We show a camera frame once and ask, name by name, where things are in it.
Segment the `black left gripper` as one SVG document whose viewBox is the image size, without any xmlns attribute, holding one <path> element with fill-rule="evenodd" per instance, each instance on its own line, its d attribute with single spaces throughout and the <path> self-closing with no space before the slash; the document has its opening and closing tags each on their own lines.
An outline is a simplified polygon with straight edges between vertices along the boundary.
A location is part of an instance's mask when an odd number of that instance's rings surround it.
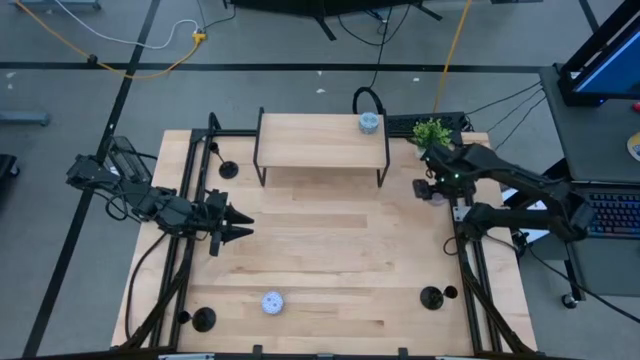
<svg viewBox="0 0 640 360">
<path fill-rule="evenodd" d="M 222 233 L 222 243 L 226 244 L 233 240 L 252 235 L 253 229 L 227 226 L 225 216 L 227 211 L 227 221 L 233 224 L 253 224 L 254 219 L 236 210 L 231 203 L 228 203 L 228 193 L 218 189 L 205 191 L 204 200 L 195 202 L 195 230 L 206 233 Z"/>
</svg>

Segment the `white tin with leaf pattern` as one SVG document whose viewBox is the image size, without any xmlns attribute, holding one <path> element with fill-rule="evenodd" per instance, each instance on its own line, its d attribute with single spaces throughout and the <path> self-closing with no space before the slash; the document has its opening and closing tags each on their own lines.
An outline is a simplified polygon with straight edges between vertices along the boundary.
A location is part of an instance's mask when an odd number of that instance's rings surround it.
<svg viewBox="0 0 640 360">
<path fill-rule="evenodd" d="M 280 314 L 284 308 L 284 298 L 279 292 L 267 292 L 262 297 L 261 308 L 264 313 L 269 315 Z"/>
</svg>

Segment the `blue and white patterned tin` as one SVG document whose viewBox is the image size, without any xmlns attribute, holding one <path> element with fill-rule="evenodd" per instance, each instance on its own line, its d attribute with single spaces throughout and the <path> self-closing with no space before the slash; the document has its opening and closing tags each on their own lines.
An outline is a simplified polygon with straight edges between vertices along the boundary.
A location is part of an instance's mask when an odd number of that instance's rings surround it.
<svg viewBox="0 0 640 360">
<path fill-rule="evenodd" d="M 363 134 L 372 135 L 378 130 L 380 119 L 372 112 L 362 113 L 359 117 L 359 129 Z"/>
</svg>

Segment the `green plant in white pot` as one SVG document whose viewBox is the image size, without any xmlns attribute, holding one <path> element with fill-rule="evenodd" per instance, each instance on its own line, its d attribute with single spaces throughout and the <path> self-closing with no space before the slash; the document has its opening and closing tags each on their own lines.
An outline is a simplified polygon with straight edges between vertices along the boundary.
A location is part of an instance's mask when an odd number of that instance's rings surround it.
<svg viewBox="0 0 640 360">
<path fill-rule="evenodd" d="M 452 142 L 452 131 L 442 125 L 440 118 L 430 118 L 427 122 L 417 122 L 413 127 L 413 135 L 408 141 L 416 147 L 416 157 L 434 144 L 448 147 Z"/>
</svg>

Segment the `white paper sheet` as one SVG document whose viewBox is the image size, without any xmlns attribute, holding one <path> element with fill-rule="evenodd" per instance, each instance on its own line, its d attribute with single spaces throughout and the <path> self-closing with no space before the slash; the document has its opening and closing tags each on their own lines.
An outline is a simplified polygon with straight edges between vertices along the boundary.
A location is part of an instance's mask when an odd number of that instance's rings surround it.
<svg viewBox="0 0 640 360">
<path fill-rule="evenodd" d="M 502 199 L 504 205 L 507 205 L 507 200 L 511 198 L 516 193 L 515 189 L 506 189 L 502 192 Z M 543 210 L 545 208 L 544 204 L 541 201 L 534 203 L 533 205 L 528 207 L 528 210 Z M 521 232 L 526 235 L 526 242 L 533 243 L 540 238 L 543 238 L 549 234 L 548 230 L 539 230 L 539 229 L 528 229 L 523 228 Z"/>
</svg>

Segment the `black vented control box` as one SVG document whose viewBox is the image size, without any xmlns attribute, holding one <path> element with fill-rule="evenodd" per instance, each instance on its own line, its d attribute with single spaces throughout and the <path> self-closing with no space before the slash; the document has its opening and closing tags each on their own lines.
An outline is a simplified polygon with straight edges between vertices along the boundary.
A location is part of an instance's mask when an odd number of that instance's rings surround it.
<svg viewBox="0 0 640 360">
<path fill-rule="evenodd" d="M 152 175 L 149 169 L 126 137 L 112 136 L 108 142 L 107 155 L 124 179 L 134 183 L 151 182 Z"/>
</svg>

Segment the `dark grey side desk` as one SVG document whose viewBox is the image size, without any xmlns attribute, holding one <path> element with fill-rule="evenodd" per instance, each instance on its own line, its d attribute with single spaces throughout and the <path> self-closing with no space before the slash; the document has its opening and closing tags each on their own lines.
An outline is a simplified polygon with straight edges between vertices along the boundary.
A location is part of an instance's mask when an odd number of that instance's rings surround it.
<svg viewBox="0 0 640 360">
<path fill-rule="evenodd" d="M 640 132 L 640 116 L 630 100 L 608 100 L 599 107 L 569 107 L 559 90 L 559 72 L 540 70 L 564 158 L 548 169 L 568 175 L 578 190 L 640 195 L 640 162 L 627 140 Z M 565 246 L 571 280 L 597 295 L 640 297 L 640 239 L 593 237 Z"/>
</svg>

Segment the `backlit black keyboard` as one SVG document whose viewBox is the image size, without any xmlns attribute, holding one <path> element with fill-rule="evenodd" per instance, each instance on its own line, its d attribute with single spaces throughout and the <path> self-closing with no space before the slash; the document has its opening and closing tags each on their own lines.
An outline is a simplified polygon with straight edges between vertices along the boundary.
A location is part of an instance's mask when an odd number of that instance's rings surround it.
<svg viewBox="0 0 640 360">
<path fill-rule="evenodd" d="M 594 211 L 591 236 L 640 239 L 640 195 L 596 192 L 587 200 Z"/>
</svg>

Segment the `black computer monitor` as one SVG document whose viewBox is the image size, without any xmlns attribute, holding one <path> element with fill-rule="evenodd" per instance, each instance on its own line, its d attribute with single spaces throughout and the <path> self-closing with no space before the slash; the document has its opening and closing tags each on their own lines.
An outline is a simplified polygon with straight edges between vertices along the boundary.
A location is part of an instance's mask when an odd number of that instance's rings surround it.
<svg viewBox="0 0 640 360">
<path fill-rule="evenodd" d="M 598 27 L 560 67 L 558 86 L 568 106 L 640 100 L 640 0 L 624 0 Z"/>
</svg>

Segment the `black partition screen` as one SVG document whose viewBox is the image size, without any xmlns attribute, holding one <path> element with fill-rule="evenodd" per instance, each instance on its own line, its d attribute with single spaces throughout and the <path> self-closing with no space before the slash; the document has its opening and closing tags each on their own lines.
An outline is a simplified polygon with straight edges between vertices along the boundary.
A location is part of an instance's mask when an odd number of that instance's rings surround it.
<svg viewBox="0 0 640 360">
<path fill-rule="evenodd" d="M 441 21 L 443 17 L 424 7 L 422 5 L 423 1 L 424 0 L 223 0 L 225 4 L 230 3 L 242 8 L 313 18 L 323 28 L 323 31 L 331 41 L 335 40 L 335 36 L 326 25 L 325 19 L 327 17 L 353 12 L 409 5 L 431 16 L 436 21 Z"/>
</svg>

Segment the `black wheeled object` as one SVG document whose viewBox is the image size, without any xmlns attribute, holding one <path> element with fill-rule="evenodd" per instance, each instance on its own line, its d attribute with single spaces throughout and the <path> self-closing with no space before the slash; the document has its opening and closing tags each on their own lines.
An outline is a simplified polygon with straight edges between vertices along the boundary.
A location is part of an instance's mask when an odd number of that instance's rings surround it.
<svg viewBox="0 0 640 360">
<path fill-rule="evenodd" d="M 0 154 L 0 182 L 9 177 L 16 177 L 19 173 L 17 157 L 10 154 Z"/>
</svg>

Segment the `grey metal floor base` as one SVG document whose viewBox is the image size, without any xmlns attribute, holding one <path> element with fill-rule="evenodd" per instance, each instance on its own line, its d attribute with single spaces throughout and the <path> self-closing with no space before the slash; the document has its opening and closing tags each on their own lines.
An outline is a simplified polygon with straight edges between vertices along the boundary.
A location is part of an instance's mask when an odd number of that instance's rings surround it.
<svg viewBox="0 0 640 360">
<path fill-rule="evenodd" d="M 0 123 L 37 124 L 46 127 L 50 118 L 45 112 L 0 110 Z"/>
</svg>

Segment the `black left frame rail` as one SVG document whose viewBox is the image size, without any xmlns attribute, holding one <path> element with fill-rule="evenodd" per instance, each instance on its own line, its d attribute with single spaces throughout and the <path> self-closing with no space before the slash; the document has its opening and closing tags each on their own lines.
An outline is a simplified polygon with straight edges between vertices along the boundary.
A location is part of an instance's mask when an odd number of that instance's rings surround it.
<svg viewBox="0 0 640 360">
<path fill-rule="evenodd" d="M 194 175 L 195 157 L 199 146 L 203 147 L 203 152 L 196 174 L 196 201 L 203 200 L 206 195 L 205 181 L 211 155 L 208 146 L 214 142 L 214 139 L 217 137 L 254 137 L 255 135 L 256 132 L 254 130 L 223 129 L 219 125 L 216 116 L 211 113 L 209 115 L 208 128 L 193 129 L 188 132 L 188 148 L 180 188 L 176 191 L 177 195 L 183 198 L 187 198 L 188 196 L 189 186 Z M 132 286 L 135 282 L 135 276 L 143 264 L 142 261 L 138 261 L 132 270 L 132 275 L 127 286 L 124 314 L 126 340 L 119 346 L 121 350 L 158 348 L 165 323 L 171 325 L 168 347 L 170 349 L 177 348 L 181 328 L 177 317 L 186 306 L 188 281 L 197 239 L 196 233 L 188 236 L 173 236 L 162 230 L 160 238 L 168 240 L 168 248 L 159 285 L 158 299 L 142 324 L 136 329 L 131 329 Z"/>
</svg>

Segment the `black frame rail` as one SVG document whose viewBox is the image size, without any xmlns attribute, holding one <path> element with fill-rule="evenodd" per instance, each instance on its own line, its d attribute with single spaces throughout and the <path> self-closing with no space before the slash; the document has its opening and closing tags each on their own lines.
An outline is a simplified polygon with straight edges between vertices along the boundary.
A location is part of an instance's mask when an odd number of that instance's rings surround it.
<svg viewBox="0 0 640 360">
<path fill-rule="evenodd" d="M 537 351 L 526 345 L 510 327 L 493 302 L 489 271 L 481 240 L 463 237 L 458 200 L 450 200 L 454 243 L 462 278 L 462 293 L 469 323 L 474 356 L 489 358 L 523 357 Z"/>
<path fill-rule="evenodd" d="M 223 129 L 219 125 L 216 116 L 211 113 L 209 115 L 208 128 L 193 129 L 188 132 L 188 148 L 180 188 L 176 191 L 177 195 L 183 198 L 187 198 L 188 196 L 189 186 L 194 175 L 195 157 L 199 146 L 203 147 L 203 152 L 196 174 L 196 201 L 203 200 L 206 195 L 205 181 L 211 155 L 208 146 L 214 142 L 214 139 L 217 137 L 254 137 L 255 135 L 256 132 L 254 130 Z M 135 282 L 135 276 L 143 264 L 142 261 L 138 261 L 132 270 L 132 275 L 127 286 L 124 314 L 126 340 L 119 346 L 121 350 L 158 348 L 165 323 L 171 325 L 168 347 L 170 349 L 177 348 L 181 328 L 177 317 L 186 306 L 188 281 L 197 239 L 196 233 L 188 236 L 173 236 L 162 230 L 160 238 L 168 240 L 168 248 L 159 285 L 158 299 L 142 324 L 136 329 L 131 329 L 132 286 Z"/>
</svg>

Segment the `black right frame rail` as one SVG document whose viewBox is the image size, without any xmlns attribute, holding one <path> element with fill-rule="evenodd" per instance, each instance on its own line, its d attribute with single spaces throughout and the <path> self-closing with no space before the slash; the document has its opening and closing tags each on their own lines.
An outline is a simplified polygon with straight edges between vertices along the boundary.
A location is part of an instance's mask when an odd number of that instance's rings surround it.
<svg viewBox="0 0 640 360">
<path fill-rule="evenodd" d="M 469 323 L 474 356 L 489 358 L 523 357 L 537 351 L 526 345 L 510 327 L 493 302 L 489 271 L 481 240 L 463 237 L 458 200 L 450 200 L 454 243 L 462 278 L 462 293 Z"/>
</svg>

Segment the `wooden shelf with black frame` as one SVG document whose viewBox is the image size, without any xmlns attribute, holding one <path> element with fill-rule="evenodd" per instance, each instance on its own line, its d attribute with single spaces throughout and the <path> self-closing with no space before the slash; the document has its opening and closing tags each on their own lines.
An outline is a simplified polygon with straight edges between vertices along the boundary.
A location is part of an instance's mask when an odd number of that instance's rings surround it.
<svg viewBox="0 0 640 360">
<path fill-rule="evenodd" d="M 387 117 L 376 131 L 360 130 L 358 114 L 267 113 L 259 110 L 253 166 L 266 184 L 270 168 L 369 169 L 382 186 L 390 167 Z"/>
</svg>

